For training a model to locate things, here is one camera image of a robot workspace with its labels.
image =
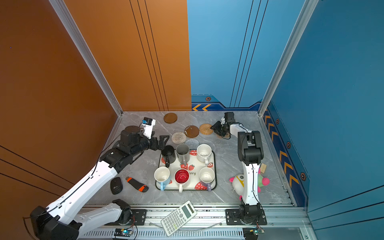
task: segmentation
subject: black mug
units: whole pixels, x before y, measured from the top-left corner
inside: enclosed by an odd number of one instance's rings
[[[175,149],[171,145],[165,146],[164,149],[161,150],[161,155],[166,162],[166,167],[169,167],[169,164],[176,160]]]

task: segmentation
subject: red mug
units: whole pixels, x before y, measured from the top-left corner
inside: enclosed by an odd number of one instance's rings
[[[179,169],[175,173],[175,180],[179,185],[179,192],[183,191],[183,185],[188,183],[189,172],[185,169]]]

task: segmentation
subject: gray marble surface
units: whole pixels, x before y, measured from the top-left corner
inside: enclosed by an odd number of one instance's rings
[[[153,128],[155,137],[160,135],[172,136],[175,132],[184,131],[186,126],[195,125],[199,127],[203,123],[214,124],[224,116],[224,111],[178,111],[175,112],[178,120],[173,124],[165,123],[163,117],[168,112],[124,112],[122,121],[115,137],[129,125],[138,126],[143,117],[156,119]],[[251,130],[259,130],[262,133],[264,148],[264,159],[262,163],[267,165],[264,177],[270,179],[268,186],[262,187],[259,199],[262,204],[291,204],[291,199],[287,190],[283,188],[282,181],[272,160],[271,153],[266,145],[260,123],[256,112],[235,111],[235,119]],[[160,191],[155,187],[153,177],[154,171],[159,165],[160,150],[147,150],[132,165],[128,165],[118,174],[122,178],[123,190],[117,195],[113,195],[110,190],[110,183],[105,184],[89,201],[90,204],[109,204],[115,199],[122,199],[130,204],[172,204],[184,203],[190,200],[192,203],[210,204],[227,203],[238,204],[239,196],[236,194],[229,182],[230,177],[242,174],[242,164],[237,156],[237,138],[229,140],[223,139],[215,133],[211,135],[199,134],[196,138],[200,144],[208,144],[216,154],[216,171],[218,186],[212,192],[208,191]],[[169,145],[176,147],[171,139]],[[146,193],[137,191],[125,181],[125,177],[130,176],[137,181],[146,184],[149,190]]]

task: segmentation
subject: computer mouse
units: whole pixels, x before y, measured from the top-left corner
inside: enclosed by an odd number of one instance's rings
[[[115,177],[111,180],[111,192],[113,195],[118,194],[122,190],[122,182],[120,177]]]

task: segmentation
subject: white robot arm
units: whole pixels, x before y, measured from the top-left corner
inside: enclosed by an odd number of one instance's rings
[[[243,221],[246,222],[247,219],[253,221],[255,215],[261,212],[257,193],[257,174],[261,160],[264,158],[260,132],[251,131],[243,124],[236,122],[233,112],[224,113],[221,121],[217,121],[211,129],[223,138],[227,133],[230,133],[230,137],[232,135],[237,137],[237,155],[242,162],[245,178],[240,214]]]
[[[49,204],[46,208],[35,208],[30,218],[33,231],[40,240],[68,239],[76,240],[86,232],[117,220],[129,221],[130,206],[117,199],[106,207],[78,214],[84,204],[109,180],[114,178],[128,164],[137,158],[134,156],[147,150],[162,150],[169,136],[152,137],[155,120],[144,118],[142,127],[128,126],[121,132],[116,146],[100,157],[97,164],[68,192]]]

